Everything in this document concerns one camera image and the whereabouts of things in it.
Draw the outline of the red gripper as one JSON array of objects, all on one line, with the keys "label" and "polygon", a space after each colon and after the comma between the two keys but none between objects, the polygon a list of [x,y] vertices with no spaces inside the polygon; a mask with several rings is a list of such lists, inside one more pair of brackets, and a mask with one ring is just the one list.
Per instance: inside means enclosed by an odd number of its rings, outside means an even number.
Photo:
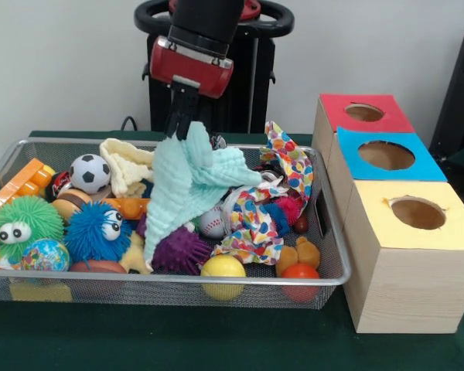
[{"label": "red gripper", "polygon": [[[173,81],[198,89],[200,95],[220,98],[230,82],[234,62],[218,58],[171,42],[159,36],[153,43],[149,72],[153,79],[166,84]],[[183,87],[171,87],[172,102],[165,134],[186,140],[191,121],[196,115],[199,94]]]}]

